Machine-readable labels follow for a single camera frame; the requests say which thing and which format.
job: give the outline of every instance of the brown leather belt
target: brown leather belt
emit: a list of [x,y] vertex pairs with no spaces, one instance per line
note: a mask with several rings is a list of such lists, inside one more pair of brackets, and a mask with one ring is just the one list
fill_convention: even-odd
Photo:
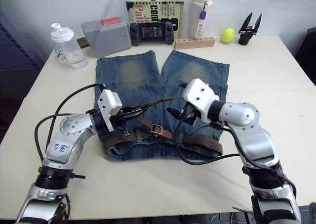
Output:
[[[150,121],[144,119],[142,116],[137,117],[137,120],[142,125],[145,125],[148,129],[147,132],[141,133],[142,139],[147,139],[150,137],[153,137],[153,138],[163,137],[163,138],[174,141],[173,134],[163,129],[162,126],[157,125],[157,124],[152,124]],[[104,148],[107,149],[110,146],[113,146],[122,142],[136,141],[136,139],[137,139],[136,133],[130,133],[129,136],[125,136],[124,134],[118,134],[106,140],[104,144]],[[190,145],[204,146],[218,152],[220,156],[223,155],[222,145],[218,141],[211,140],[205,137],[184,135],[182,138],[182,143],[184,145],[190,144]]]

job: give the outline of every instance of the white table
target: white table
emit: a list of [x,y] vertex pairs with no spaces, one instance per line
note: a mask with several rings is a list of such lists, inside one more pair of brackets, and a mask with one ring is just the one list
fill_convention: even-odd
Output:
[[[161,70],[173,46],[141,44],[112,56],[156,53]],[[315,121],[316,87],[278,36],[256,36],[249,45],[225,45],[182,52],[229,63],[227,100],[249,102],[259,108],[262,126],[271,134],[283,168],[296,184],[299,205],[316,200]],[[80,70],[49,57],[0,146],[0,218],[16,218],[41,165],[34,143],[37,122],[55,112],[73,91],[95,82],[96,59],[84,50],[89,64]],[[69,101],[62,112],[84,113],[93,108],[93,89]],[[48,123],[39,131],[42,149]],[[229,134],[220,142],[224,153],[236,152]],[[75,168],[86,180],[69,183],[71,219],[103,219],[251,209],[248,177],[233,157],[204,166],[179,160],[152,159],[116,162],[103,153],[97,136],[85,144]]]

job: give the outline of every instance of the blue jeans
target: blue jeans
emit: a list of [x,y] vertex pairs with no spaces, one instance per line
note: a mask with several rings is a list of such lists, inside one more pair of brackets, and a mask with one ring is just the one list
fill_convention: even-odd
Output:
[[[205,83],[209,83],[220,100],[225,101],[228,74],[228,64],[208,61],[175,50],[167,58],[160,74],[155,53],[148,51],[138,55],[99,58],[96,67],[96,83],[105,84],[106,89],[117,92],[123,107],[154,102],[164,97],[175,97],[175,100],[152,106],[143,115],[153,124],[161,125],[165,130],[173,133],[178,121],[167,112],[166,108],[181,110],[184,107],[185,101],[181,98],[184,88],[181,84],[200,78]],[[100,91],[96,89],[95,100],[99,96]],[[95,109],[99,110],[96,101]],[[145,131],[136,119],[127,121],[126,127],[131,133],[140,134]],[[99,138],[105,142],[109,137],[120,133],[122,133],[120,128],[111,133],[104,130],[99,133]],[[219,140],[222,131],[207,126],[198,119],[193,127],[183,124],[179,137],[181,138],[183,134]],[[105,150],[106,154],[120,161],[179,158],[173,141],[164,138],[142,139],[140,135],[137,137],[137,141],[109,147]],[[218,156],[218,153],[212,149],[187,144],[181,145],[181,152],[185,158],[193,160],[205,160]]]

